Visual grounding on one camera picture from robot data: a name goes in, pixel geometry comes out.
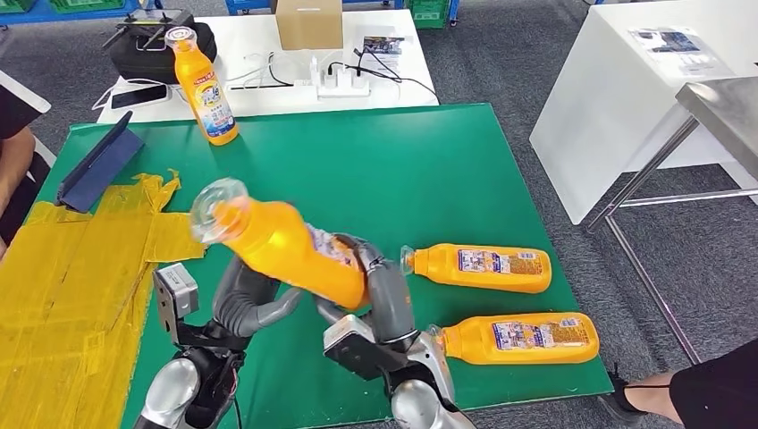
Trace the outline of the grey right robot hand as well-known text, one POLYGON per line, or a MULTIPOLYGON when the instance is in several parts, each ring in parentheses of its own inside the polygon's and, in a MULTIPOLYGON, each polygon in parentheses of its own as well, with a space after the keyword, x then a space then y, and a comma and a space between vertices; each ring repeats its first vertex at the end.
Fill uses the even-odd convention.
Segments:
POLYGON ((407 351, 418 336, 418 329, 400 266, 366 240, 344 233, 337 233, 335 238, 358 260, 370 303, 364 323, 371 328, 375 343, 398 352, 407 351))

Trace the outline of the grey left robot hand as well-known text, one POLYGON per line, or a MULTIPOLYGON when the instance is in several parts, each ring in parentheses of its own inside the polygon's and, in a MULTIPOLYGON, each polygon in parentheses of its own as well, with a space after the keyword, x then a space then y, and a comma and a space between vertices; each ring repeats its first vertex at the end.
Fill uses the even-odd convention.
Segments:
POLYGON ((234 256, 215 291, 214 320, 236 337, 252 337, 293 313, 304 296, 302 289, 290 287, 277 298, 280 286, 234 256))

